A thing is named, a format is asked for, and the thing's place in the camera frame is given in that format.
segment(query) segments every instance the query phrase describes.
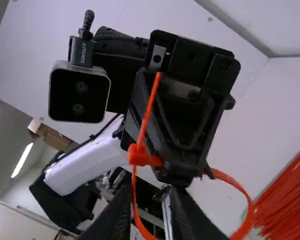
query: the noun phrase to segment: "black plastic part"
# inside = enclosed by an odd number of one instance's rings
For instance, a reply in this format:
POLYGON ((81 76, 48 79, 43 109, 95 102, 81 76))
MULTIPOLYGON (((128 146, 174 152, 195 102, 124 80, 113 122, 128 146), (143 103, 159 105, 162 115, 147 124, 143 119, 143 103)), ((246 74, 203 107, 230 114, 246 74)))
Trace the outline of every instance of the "black plastic part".
POLYGON ((79 234, 77 226, 85 220, 94 218, 92 210, 96 201, 101 199, 96 183, 91 181, 79 186, 68 195, 60 196, 44 183, 44 176, 41 174, 29 187, 30 192, 52 222, 63 229, 79 234))
POLYGON ((129 240, 131 227, 132 187, 121 187, 81 240, 129 240))
POLYGON ((85 68, 94 66, 95 42, 81 37, 70 37, 70 63, 85 68))
POLYGON ((170 209, 173 240, 229 240, 184 188, 171 187, 170 209))
MULTIPOLYGON (((131 38, 106 26, 97 31, 96 36, 99 35, 131 38)), ((111 80, 108 112, 127 113, 137 72, 145 65, 148 42, 147 39, 140 44, 137 41, 100 40, 95 44, 94 65, 104 68, 111 80)))
POLYGON ((50 75, 48 114, 56 121, 100 123, 110 90, 104 75, 55 69, 50 75))
POLYGON ((127 146, 122 143, 129 140, 127 134, 137 140, 155 72, 164 74, 145 136, 150 152, 164 164, 153 169, 155 176, 183 188, 202 172, 214 179, 207 155, 224 110, 235 104, 230 91, 240 63, 230 51, 160 30, 152 32, 145 68, 137 73, 133 86, 121 146, 127 146), (155 46, 165 49, 160 67, 153 64, 155 46), (178 88, 169 91, 180 84, 189 89, 188 99, 180 97, 178 88))

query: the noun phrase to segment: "black cable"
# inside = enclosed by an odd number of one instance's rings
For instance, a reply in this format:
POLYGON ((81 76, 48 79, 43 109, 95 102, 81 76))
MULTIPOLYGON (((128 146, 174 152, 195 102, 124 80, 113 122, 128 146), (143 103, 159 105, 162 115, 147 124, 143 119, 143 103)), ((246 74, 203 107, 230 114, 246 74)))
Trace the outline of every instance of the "black cable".
POLYGON ((123 41, 123 42, 131 42, 131 43, 136 42, 136 39, 132 36, 116 35, 116 34, 94 35, 93 40, 96 42, 102 41, 102 40, 123 41))
POLYGON ((45 170, 50 167, 53 163, 57 163, 60 160, 62 160, 63 158, 65 158, 66 156, 69 156, 70 154, 72 154, 74 151, 78 150, 79 148, 83 147, 84 145, 92 142, 93 140, 95 140, 97 137, 99 137, 121 114, 117 113, 113 118, 110 119, 110 121, 108 121, 103 128, 100 129, 100 131, 98 131, 95 135, 91 135, 89 137, 89 139, 87 139, 86 141, 84 141, 83 143, 80 143, 78 146, 74 147, 71 151, 64 153, 63 151, 59 151, 57 152, 53 159, 42 169, 41 173, 44 173, 45 170))

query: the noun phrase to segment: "white wall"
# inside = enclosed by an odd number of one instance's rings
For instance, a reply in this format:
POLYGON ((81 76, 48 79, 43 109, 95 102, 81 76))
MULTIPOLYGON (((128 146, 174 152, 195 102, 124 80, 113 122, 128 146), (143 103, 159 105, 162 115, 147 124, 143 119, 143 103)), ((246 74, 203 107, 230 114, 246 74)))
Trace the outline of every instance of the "white wall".
POLYGON ((29 186, 40 176, 40 173, 40 168, 29 169, 26 174, 24 174, 0 197, 0 200, 14 208, 21 206, 35 214, 48 218, 29 190, 29 186))
POLYGON ((35 164, 44 149, 45 144, 41 139, 32 139, 28 132, 31 119, 27 114, 0 101, 0 195, 35 164), (20 173, 11 179, 29 143, 34 143, 32 149, 20 173))
MULTIPOLYGON (((252 198, 300 151, 300 58, 271 59, 215 135, 208 162, 252 198)), ((238 228, 245 198, 222 182, 196 179, 190 193, 225 233, 238 228)))
POLYGON ((0 200, 14 208, 21 206, 35 214, 48 218, 37 200, 31 194, 29 186, 40 176, 41 170, 53 158, 56 152, 57 150, 46 145, 36 165, 14 182, 14 184, 12 184, 0 197, 0 200))
POLYGON ((0 240, 52 240, 57 232, 0 202, 0 240))

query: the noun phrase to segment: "cable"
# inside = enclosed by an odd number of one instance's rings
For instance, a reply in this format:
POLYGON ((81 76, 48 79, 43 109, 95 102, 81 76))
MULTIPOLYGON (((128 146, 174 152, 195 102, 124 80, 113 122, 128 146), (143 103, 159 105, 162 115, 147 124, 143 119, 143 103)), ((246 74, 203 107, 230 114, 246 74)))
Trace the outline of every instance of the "cable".
POLYGON ((136 39, 132 36, 116 35, 116 34, 94 35, 93 40, 96 42, 103 41, 103 40, 123 41, 123 42, 131 42, 131 43, 136 42, 136 39))
MULTIPOLYGON (((161 78, 161 73, 157 72, 155 76, 155 80, 151 89, 151 94, 149 97, 148 104, 146 106, 146 111, 144 115, 144 119, 142 120, 140 133, 137 139, 137 143, 132 143, 128 149, 128 162, 133 165, 132 168, 132 208, 133 208, 133 215, 135 220, 135 225, 139 229, 141 235, 146 240, 158 240, 155 236, 153 236, 143 225, 139 214, 138 214, 138 206, 137 206, 137 198, 136 198, 136 181, 137 181, 137 166, 145 166, 150 165, 154 167, 162 167, 163 162, 158 156, 151 156, 148 155, 147 148, 143 145, 144 136, 146 134, 146 127, 147 123, 150 118, 150 114, 152 111, 153 103, 156 97, 156 93, 158 90, 159 82, 161 78)), ((249 231, 252 228, 253 222, 254 222, 254 208, 252 205, 252 200, 249 197, 249 195, 246 193, 246 191, 243 189, 243 187, 232 177, 228 176, 227 174, 211 168, 211 171, 216 179, 222 180, 232 186, 234 186, 236 189, 238 189, 240 192, 242 192, 248 202, 248 212, 247 217, 245 221, 242 223, 240 228, 232 234, 231 240, 242 240, 244 237, 249 233, 249 231)))

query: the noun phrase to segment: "white ceiling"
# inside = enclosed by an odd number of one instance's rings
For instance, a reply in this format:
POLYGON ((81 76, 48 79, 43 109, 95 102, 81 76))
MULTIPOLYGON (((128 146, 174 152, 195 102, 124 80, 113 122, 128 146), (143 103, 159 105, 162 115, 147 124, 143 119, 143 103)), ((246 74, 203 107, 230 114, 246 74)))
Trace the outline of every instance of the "white ceiling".
POLYGON ((300 0, 196 0, 268 57, 300 56, 300 0))

